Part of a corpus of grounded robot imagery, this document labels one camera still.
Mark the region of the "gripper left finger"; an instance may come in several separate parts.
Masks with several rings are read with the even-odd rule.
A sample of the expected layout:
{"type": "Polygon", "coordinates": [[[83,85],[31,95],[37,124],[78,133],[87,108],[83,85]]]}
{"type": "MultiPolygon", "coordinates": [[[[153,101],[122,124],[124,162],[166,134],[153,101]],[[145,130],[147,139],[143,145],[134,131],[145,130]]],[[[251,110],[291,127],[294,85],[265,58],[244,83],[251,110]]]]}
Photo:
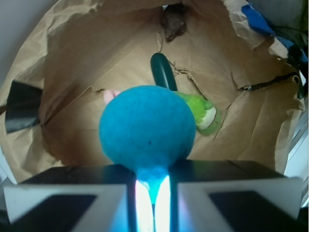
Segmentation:
{"type": "Polygon", "coordinates": [[[6,232],[135,232],[135,176],[122,165],[50,168],[4,188],[6,232]]]}

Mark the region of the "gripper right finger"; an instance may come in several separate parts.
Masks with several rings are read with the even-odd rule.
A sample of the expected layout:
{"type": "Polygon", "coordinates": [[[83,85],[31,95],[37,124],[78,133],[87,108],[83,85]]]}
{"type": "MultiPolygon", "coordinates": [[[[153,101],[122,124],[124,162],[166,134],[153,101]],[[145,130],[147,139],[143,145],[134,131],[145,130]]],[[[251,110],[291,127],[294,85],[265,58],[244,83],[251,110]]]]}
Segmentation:
{"type": "Polygon", "coordinates": [[[299,177],[230,160],[182,160],[169,176],[172,232],[303,231],[299,177]]]}

